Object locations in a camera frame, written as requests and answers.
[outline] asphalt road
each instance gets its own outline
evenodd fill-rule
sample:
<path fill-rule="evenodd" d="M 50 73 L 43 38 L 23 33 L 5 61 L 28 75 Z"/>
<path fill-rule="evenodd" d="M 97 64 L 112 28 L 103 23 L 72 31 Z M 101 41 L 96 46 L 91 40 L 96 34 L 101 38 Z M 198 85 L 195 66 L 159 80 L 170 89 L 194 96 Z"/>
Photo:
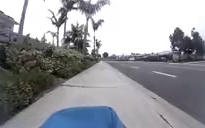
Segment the asphalt road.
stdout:
<path fill-rule="evenodd" d="M 108 62 L 134 81 L 205 124 L 205 62 Z"/>

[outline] overcast sky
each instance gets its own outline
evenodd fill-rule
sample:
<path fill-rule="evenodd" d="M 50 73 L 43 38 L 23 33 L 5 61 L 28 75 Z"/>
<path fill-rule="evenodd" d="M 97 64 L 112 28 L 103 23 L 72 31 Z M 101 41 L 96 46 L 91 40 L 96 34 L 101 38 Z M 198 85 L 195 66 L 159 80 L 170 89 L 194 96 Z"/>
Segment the overcast sky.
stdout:
<path fill-rule="evenodd" d="M 19 22 L 23 3 L 24 0 L 0 0 L 0 10 Z M 40 39 L 44 32 L 55 31 L 46 18 L 50 16 L 47 9 L 57 12 L 60 6 L 60 0 L 29 0 L 24 34 L 30 33 L 32 37 Z M 68 17 L 68 29 L 71 23 L 85 23 L 84 15 L 79 12 L 73 11 Z M 102 8 L 94 18 L 105 20 L 96 32 L 96 36 L 102 40 L 101 53 L 170 50 L 169 35 L 175 27 L 180 27 L 188 35 L 195 27 L 205 39 L 205 0 L 111 0 L 111 5 Z"/>

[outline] house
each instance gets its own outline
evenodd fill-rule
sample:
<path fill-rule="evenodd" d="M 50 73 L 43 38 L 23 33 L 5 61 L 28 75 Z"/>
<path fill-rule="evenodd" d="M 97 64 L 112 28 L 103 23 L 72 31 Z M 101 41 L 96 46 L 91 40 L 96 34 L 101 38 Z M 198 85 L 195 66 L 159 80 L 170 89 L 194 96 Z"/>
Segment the house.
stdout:
<path fill-rule="evenodd" d="M 10 16 L 0 10 L 0 41 L 10 42 L 15 33 L 13 32 L 14 25 L 18 23 Z"/>

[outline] concrete sidewalk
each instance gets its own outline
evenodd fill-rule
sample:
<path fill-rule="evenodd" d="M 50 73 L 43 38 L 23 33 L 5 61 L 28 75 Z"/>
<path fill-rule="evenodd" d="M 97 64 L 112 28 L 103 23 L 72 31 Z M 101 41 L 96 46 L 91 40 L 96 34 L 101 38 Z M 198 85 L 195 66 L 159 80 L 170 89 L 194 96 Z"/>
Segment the concrete sidewalk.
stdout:
<path fill-rule="evenodd" d="M 110 106 L 127 128 L 205 128 L 105 62 L 78 74 L 1 128 L 38 128 L 52 113 L 73 106 Z"/>

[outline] lane line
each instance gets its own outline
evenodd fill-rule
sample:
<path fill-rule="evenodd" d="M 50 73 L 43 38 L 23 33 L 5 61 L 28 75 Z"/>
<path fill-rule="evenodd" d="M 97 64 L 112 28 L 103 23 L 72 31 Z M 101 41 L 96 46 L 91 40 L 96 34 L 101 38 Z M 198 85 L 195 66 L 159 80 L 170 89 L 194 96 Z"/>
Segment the lane line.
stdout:
<path fill-rule="evenodd" d="M 171 74 L 167 74 L 167 73 L 163 73 L 163 72 L 153 71 L 153 73 L 160 74 L 160 75 L 164 75 L 164 76 L 169 76 L 169 77 L 173 77 L 173 78 L 176 78 L 176 77 L 177 77 L 177 76 L 175 76 L 175 75 L 171 75 Z"/>
<path fill-rule="evenodd" d="M 135 67 L 135 66 L 131 66 L 130 68 L 133 68 L 133 69 L 139 69 L 139 67 Z"/>

